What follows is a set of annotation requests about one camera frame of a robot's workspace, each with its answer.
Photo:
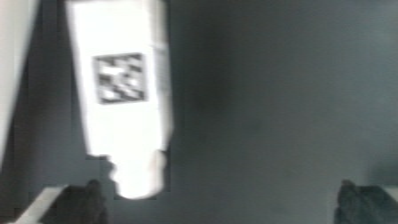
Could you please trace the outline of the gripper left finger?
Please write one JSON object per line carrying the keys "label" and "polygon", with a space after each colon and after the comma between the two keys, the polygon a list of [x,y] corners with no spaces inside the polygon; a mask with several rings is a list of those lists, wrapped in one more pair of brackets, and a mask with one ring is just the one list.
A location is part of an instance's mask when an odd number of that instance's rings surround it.
{"label": "gripper left finger", "polygon": [[108,224],[99,182],[45,187],[10,224]]}

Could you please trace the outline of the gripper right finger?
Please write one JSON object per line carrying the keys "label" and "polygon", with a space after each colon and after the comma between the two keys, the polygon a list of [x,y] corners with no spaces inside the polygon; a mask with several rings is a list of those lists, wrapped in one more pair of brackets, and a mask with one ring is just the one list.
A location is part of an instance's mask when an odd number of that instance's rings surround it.
{"label": "gripper right finger", "polygon": [[335,224],[398,224],[398,185],[340,182]]}

